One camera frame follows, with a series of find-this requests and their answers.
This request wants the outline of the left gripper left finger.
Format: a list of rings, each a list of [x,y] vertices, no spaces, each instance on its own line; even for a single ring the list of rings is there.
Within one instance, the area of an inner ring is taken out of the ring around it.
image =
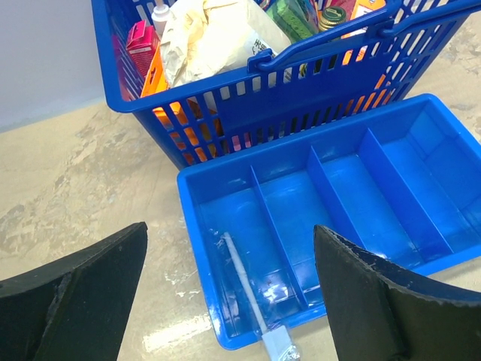
[[[147,253],[124,229],[1,282],[3,360],[115,360]]]

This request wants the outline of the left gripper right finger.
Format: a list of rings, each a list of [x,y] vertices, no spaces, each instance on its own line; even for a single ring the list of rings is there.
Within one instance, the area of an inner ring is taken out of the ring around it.
[[[478,360],[480,294],[400,267],[327,226],[316,271],[340,360]]]

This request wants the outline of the white-blue toothbrush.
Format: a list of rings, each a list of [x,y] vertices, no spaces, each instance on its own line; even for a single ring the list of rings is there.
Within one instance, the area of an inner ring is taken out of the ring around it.
[[[246,318],[257,339],[263,343],[270,360],[300,360],[301,352],[293,341],[287,325],[280,320],[279,308],[272,296],[265,296],[260,281],[249,275],[245,263],[228,232],[213,231],[219,265],[216,270],[222,280],[223,294],[232,319]]]

